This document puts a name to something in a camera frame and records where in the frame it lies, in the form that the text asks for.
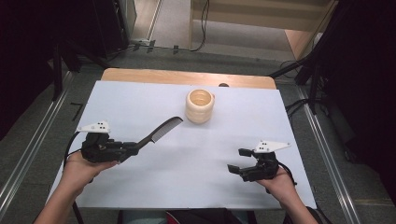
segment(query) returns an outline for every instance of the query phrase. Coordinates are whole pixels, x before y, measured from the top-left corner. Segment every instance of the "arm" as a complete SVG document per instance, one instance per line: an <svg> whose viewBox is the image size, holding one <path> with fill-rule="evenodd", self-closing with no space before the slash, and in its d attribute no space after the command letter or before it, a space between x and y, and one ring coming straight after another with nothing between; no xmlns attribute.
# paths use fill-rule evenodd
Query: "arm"
<svg viewBox="0 0 396 224"><path fill-rule="evenodd" d="M279 201L280 206L286 210L293 223L317 223L301 201L294 184L283 168L279 168L274 179L263 179L257 182L265 186Z"/></svg>
<svg viewBox="0 0 396 224"><path fill-rule="evenodd" d="M38 215L35 224L65 223L75 199L84 187L101 171L116 164L116 161L91 163L84 160L80 152L71 155L64 167L58 187Z"/></svg>

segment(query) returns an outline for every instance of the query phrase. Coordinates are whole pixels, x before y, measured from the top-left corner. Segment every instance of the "wire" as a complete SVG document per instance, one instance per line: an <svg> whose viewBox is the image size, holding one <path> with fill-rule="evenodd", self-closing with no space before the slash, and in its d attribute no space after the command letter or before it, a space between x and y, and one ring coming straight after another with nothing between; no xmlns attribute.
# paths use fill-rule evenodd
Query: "wire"
<svg viewBox="0 0 396 224"><path fill-rule="evenodd" d="M202 15L201 15L201 29L202 29L202 42L201 45L197 49L191 49L190 51L198 51L200 50L204 45L206 41L206 22L207 22L207 15L209 14L209 0L206 0L204 9L202 10Z"/></svg>
<svg viewBox="0 0 396 224"><path fill-rule="evenodd" d="M82 149L83 149L83 148L80 148L80 149L77 149L77 150L74 151L74 152L70 152L69 154L67 154L67 157L69 157L69 156L72 155L72 154L75 154L76 152L80 152Z"/></svg>
<svg viewBox="0 0 396 224"><path fill-rule="evenodd" d="M124 52L126 50L134 49L134 47L137 45L130 45L127 49L123 49L120 52ZM155 47L155 46L145 46L145 45L139 45L139 48L150 48L150 49L169 49L169 50L175 50L172 48L167 48L167 47ZM191 51L190 49L177 49L178 51Z"/></svg>
<svg viewBox="0 0 396 224"><path fill-rule="evenodd" d="M120 51L116 51L114 53L108 54L108 56L114 54L114 56L110 59L105 60L106 63L110 63L111 61L113 61L114 59L116 59L117 57L120 56L120 54L123 52L123 50ZM93 61L86 61L87 59L89 60L89 58L85 57L84 55L80 55L80 57L78 57L79 61L81 62L81 64L87 65L87 64L94 64L95 62Z"/></svg>
<svg viewBox="0 0 396 224"><path fill-rule="evenodd" d="M321 208L319 207L318 203L315 202L315 204L317 205L317 210L320 212L320 214L324 217L324 219L326 220L326 222L328 224L332 224L332 222L329 220L328 217L326 217L326 215L324 214L323 210L321 210Z"/></svg>
<svg viewBox="0 0 396 224"><path fill-rule="evenodd" d="M283 62L283 63L280 64L279 69L281 69L282 66L283 66L283 64L285 64L285 63L297 63L297 61L294 61L294 60L285 61L285 62ZM286 76L286 74L283 74L282 76L287 77L287 78L293 78L293 77L288 77L288 76Z"/></svg>
<svg viewBox="0 0 396 224"><path fill-rule="evenodd" d="M283 164L280 161L278 161L278 163L286 171L286 173L288 173L288 175L290 176L291 181L293 182L293 185L297 185L297 183L294 181L293 174L291 173L291 170L289 169L289 167L287 167L285 164Z"/></svg>
<svg viewBox="0 0 396 224"><path fill-rule="evenodd" d="M70 147L71 147L72 144L73 144L73 141L75 140L75 138L77 137L78 134L79 134L79 132L75 132L75 133L73 134L73 136L70 138L69 143L67 144L66 151L64 152L64 167L66 166L67 158L69 157L69 155L71 155L71 154L74 153L74 152L73 152L73 153L70 153L70 154L69 154L69 150L70 150Z"/></svg>
<svg viewBox="0 0 396 224"><path fill-rule="evenodd" d="M324 101L321 98L315 98L315 99L302 99L294 102L291 105L285 106L286 113L288 114L288 119L290 123L290 127L292 131L294 132L294 127L293 127L293 115L300 110L303 105L306 104L320 104L320 105L325 105Z"/></svg>
<svg viewBox="0 0 396 224"><path fill-rule="evenodd" d="M82 219L81 213L79 212L76 201L73 202L73 211L75 213L78 224L84 224L84 220Z"/></svg>

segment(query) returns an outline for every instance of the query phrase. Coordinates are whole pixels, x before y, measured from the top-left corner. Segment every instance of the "white table surface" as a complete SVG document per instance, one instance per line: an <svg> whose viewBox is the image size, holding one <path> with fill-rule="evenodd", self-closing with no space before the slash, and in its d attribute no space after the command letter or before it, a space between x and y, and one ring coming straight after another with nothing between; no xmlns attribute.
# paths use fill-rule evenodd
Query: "white table surface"
<svg viewBox="0 0 396 224"><path fill-rule="evenodd" d="M216 96L212 119L201 125L184 115L186 95L198 88ZM268 140L291 143L276 157L291 169L304 204L316 207L278 90L97 81L78 126L106 119L110 138L138 142L174 116L184 121L137 156L103 171L78 197L78 206L280 208L264 187L244 182L227 168L254 166L256 160L239 156L238 148L253 149L260 140ZM85 136L80 133L70 151L81 148ZM61 174L62 165L51 193Z"/></svg>

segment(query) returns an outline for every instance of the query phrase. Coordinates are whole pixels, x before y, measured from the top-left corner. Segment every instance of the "comb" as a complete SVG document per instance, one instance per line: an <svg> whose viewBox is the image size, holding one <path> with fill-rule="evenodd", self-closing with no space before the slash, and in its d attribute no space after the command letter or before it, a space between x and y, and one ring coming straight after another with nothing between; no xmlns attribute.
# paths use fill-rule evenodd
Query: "comb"
<svg viewBox="0 0 396 224"><path fill-rule="evenodd" d="M147 137L143 138L140 142L133 145L132 148L129 148L126 152L125 156L120 160L121 162L128 159L130 156L136 155L140 148L147 145L149 142L156 143L160 140L164 135L169 133L172 129L174 129L178 124L183 121L180 117L172 117L166 122L162 123L158 128L156 128L152 133L150 133Z"/></svg>

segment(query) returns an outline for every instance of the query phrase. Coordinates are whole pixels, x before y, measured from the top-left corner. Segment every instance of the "metal frame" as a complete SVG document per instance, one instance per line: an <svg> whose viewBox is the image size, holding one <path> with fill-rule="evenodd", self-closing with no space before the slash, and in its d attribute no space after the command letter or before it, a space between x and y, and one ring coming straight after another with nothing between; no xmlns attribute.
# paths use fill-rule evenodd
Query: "metal frame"
<svg viewBox="0 0 396 224"><path fill-rule="evenodd" d="M50 104L49 109L47 110L46 115L41 120L35 134L33 135L29 145L24 150L18 164L15 166L12 171L11 176L8 178L6 184L1 188L0 192L0 221L3 219L6 211L8 210L9 205L12 202L19 186L26 173L29 170L30 165L35 159L35 155L37 154L40 146L47 135L48 130L52 122L54 121L56 115L58 114L66 94L68 93L70 84L74 79L74 75L71 72L67 72L64 76L64 90L61 92L60 97L57 101L54 101Z"/></svg>
<svg viewBox="0 0 396 224"><path fill-rule="evenodd" d="M297 90L301 99L307 99L308 95L301 86L297 86ZM347 186L338 170L337 164L332 156L332 151L327 144L326 137L321 130L318 117L314 115L309 108L309 105L304 105L305 114L311 125L314 136L318 142L318 147L326 168L329 172L332 185L334 186L335 193L337 194L338 201L344 211L346 221L350 224L361 223L358 212L347 190Z"/></svg>

